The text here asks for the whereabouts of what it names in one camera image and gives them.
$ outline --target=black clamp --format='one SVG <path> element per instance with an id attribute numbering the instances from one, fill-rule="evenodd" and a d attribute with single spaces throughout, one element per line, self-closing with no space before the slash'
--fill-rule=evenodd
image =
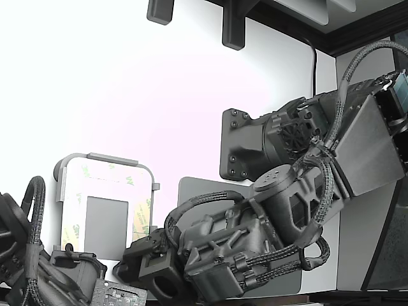
<path id="1" fill-rule="evenodd" d="M 259 285 L 258 282 L 256 281 L 256 274 L 254 270 L 244 272 L 244 277 L 247 290 L 252 290 Z"/>
<path id="2" fill-rule="evenodd" d="M 235 266 L 239 272 L 245 272 L 249 270 L 249 266 L 247 264 L 247 256 L 244 253 L 240 253 L 234 257 Z"/>

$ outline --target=black cable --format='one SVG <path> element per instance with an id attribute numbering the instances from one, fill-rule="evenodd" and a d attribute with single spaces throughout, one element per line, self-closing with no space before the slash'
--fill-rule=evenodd
<path id="1" fill-rule="evenodd" d="M 346 71 L 344 72 L 342 80 L 339 85 L 339 89 L 337 90 L 335 118 L 334 118 L 333 124 L 331 125 L 329 132 L 326 135 L 326 138 L 324 139 L 324 146 L 327 147 L 328 149 L 332 148 L 333 144 L 336 141 L 337 134 L 340 130 L 342 119 L 343 119 L 344 105 L 346 104 L 347 90 L 348 90 L 349 83 L 351 81 L 351 78 L 353 77 L 354 72 L 356 71 L 360 62 L 364 58 L 366 58 L 368 54 L 380 48 L 391 48 L 393 50 L 400 51 L 401 53 L 403 53 L 405 56 L 408 57 L 408 48 L 405 48 L 404 46 L 394 41 L 386 41 L 386 40 L 381 40 L 375 43 L 371 43 L 367 45 L 366 47 L 364 47 L 363 49 L 361 49 L 356 54 L 356 56 L 350 62 L 350 65 L 347 67 Z"/>
<path id="2" fill-rule="evenodd" d="M 40 235 L 45 205 L 45 182 L 42 177 L 33 177 L 31 179 L 25 191 L 24 201 L 33 201 L 34 210 L 25 255 L 24 272 L 27 280 L 27 287 L 25 289 L 22 305 L 25 306 L 29 297 L 31 297 L 36 305 L 46 306 L 38 291 L 37 280 L 38 261 L 40 260 L 41 251 Z"/>
<path id="3" fill-rule="evenodd" d="M 72 246 L 72 244 L 66 244 L 65 245 L 65 252 L 67 254 L 68 257 L 70 257 L 71 259 L 75 259 L 73 256 L 73 251 L 74 251 L 74 247 Z M 98 278 L 105 278 L 105 273 L 108 270 L 108 268 L 105 265 L 102 265 L 98 260 L 96 260 L 95 258 L 91 258 L 91 257 L 87 257 L 87 256 L 83 256 L 83 255 L 78 255 L 78 260 L 83 260 L 83 261 L 87 261 L 89 263 L 92 263 L 92 265 L 94 266 L 96 273 L 98 274 Z"/>
<path id="4" fill-rule="evenodd" d="M 312 48 L 313 51 L 313 67 L 312 67 L 312 93 L 316 95 L 316 68 L 317 68 L 317 51 L 313 44 L 306 37 L 302 37 L 304 41 Z"/>
<path id="5" fill-rule="evenodd" d="M 173 209 L 164 221 L 164 234 L 166 235 L 166 240 L 171 244 L 174 249 L 178 249 L 179 245 L 176 243 L 171 232 L 173 231 L 175 225 L 180 220 L 180 218 L 190 209 L 195 206 L 211 203 L 215 201 L 232 200 L 235 204 L 240 203 L 244 197 L 242 194 L 236 191 L 221 191 L 218 193 L 208 193 L 201 196 L 196 196 L 185 201 L 181 206 Z"/>

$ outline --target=black shelf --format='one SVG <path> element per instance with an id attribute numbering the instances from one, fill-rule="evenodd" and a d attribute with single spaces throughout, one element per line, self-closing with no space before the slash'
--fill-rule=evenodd
<path id="1" fill-rule="evenodd" d="M 408 1 L 402 1 L 340 29 L 325 34 L 262 0 L 206 0 L 224 8 L 222 44 L 235 50 L 245 47 L 245 18 L 253 19 L 299 41 L 309 40 L 333 57 L 408 29 Z M 174 0 L 149 0 L 147 18 L 168 24 Z"/>

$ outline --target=mounting bracket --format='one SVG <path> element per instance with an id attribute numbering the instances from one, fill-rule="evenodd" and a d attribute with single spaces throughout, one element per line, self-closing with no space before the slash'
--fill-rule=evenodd
<path id="1" fill-rule="evenodd" d="M 147 19 L 167 25 L 173 18 L 174 0 L 149 0 Z"/>
<path id="2" fill-rule="evenodd" d="M 234 50 L 245 47 L 245 18 L 260 0 L 225 0 L 222 44 Z"/>

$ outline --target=screw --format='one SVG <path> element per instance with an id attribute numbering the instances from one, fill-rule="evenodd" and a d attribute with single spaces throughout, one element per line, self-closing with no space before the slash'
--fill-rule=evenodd
<path id="1" fill-rule="evenodd" d="M 224 258 L 222 256 L 217 256 L 214 259 L 214 263 L 222 263 L 224 261 Z"/>
<path id="2" fill-rule="evenodd" d="M 312 113 L 307 113 L 306 115 L 305 115 L 305 119 L 306 120 L 309 120 L 309 119 L 311 119 L 313 117 L 313 115 L 312 115 Z"/>

